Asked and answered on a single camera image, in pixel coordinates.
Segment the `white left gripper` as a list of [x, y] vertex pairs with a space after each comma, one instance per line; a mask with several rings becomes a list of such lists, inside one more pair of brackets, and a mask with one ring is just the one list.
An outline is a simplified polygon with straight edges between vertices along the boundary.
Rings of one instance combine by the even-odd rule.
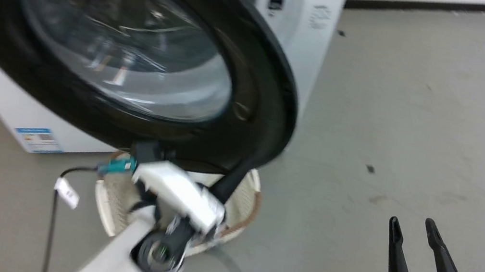
[[186, 218], [194, 230], [207, 235], [224, 219], [225, 207], [237, 186], [251, 169], [259, 167], [259, 151], [245, 149], [214, 164], [223, 176], [210, 186], [200, 188], [183, 169], [168, 161], [137, 164], [133, 181], [162, 198], [181, 217]]

